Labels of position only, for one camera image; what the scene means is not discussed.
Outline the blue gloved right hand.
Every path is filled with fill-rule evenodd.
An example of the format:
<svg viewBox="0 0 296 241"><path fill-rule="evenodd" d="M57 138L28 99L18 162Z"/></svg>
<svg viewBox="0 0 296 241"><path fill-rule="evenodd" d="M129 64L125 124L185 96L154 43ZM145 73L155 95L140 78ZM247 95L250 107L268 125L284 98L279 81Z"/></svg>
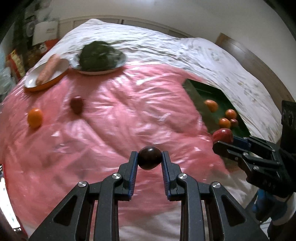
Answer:
<svg viewBox="0 0 296 241"><path fill-rule="evenodd" d="M288 223L295 216L295 192L281 198L259 189L252 208L258 221L267 221L279 226Z"/></svg>

